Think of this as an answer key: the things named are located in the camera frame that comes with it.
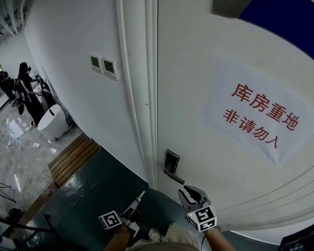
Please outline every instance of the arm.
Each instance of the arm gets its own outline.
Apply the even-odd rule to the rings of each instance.
[[[224,238],[217,228],[204,231],[209,246],[214,251],[235,251],[231,244]]]
[[[131,234],[126,226],[119,227],[104,251],[125,251],[128,247]]]

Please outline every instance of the blue panel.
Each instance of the blue panel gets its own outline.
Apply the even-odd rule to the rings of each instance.
[[[240,18],[283,37],[314,59],[311,0],[253,0]]]

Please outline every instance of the dark green floor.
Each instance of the dark green floor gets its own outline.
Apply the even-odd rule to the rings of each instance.
[[[135,241],[147,238],[148,229],[153,226],[165,233],[172,221],[192,230],[179,204],[149,189],[146,182],[103,149],[55,193],[33,219],[33,224],[29,225],[48,228],[43,218],[43,214],[48,214],[63,242],[84,246],[88,251],[103,250],[111,234],[103,229],[98,217],[111,210],[120,212],[143,190],[146,194],[139,205],[141,231]],[[201,242],[202,234],[196,233],[195,236]],[[278,249],[277,246],[251,241],[230,232],[226,232],[225,236],[236,250]],[[54,235],[47,233],[37,234],[28,246],[35,250],[64,250]]]

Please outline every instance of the person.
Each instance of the person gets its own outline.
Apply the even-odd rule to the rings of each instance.
[[[2,91],[7,94],[9,101],[15,100],[15,95],[13,94],[12,82],[13,80],[10,77],[8,77],[7,72],[0,71],[0,87]]]
[[[42,104],[38,101],[36,95],[41,95],[32,90],[31,83],[37,82],[36,79],[32,79],[29,76],[31,68],[28,67],[26,62],[20,64],[19,75],[17,81],[15,81],[16,91],[19,93],[24,105],[33,118],[35,125],[37,126],[41,118],[44,115]]]
[[[235,251],[231,244],[223,237],[217,228],[204,231],[212,251]],[[165,237],[161,237],[158,230],[149,230],[149,240],[138,240],[128,248],[131,233],[126,226],[118,226],[116,233],[105,248],[105,251],[199,251],[200,247],[193,236],[178,224],[171,223]]]

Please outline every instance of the marble floor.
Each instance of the marble floor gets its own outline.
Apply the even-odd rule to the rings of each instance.
[[[29,208],[52,182],[48,165],[82,133],[79,127],[73,126],[57,142],[37,148],[35,143],[42,146],[49,142],[35,125],[27,131],[30,126],[27,110],[21,116],[11,104],[0,110],[0,182],[11,186],[2,190],[16,201],[0,197],[0,216],[3,217],[11,208],[24,211]]]

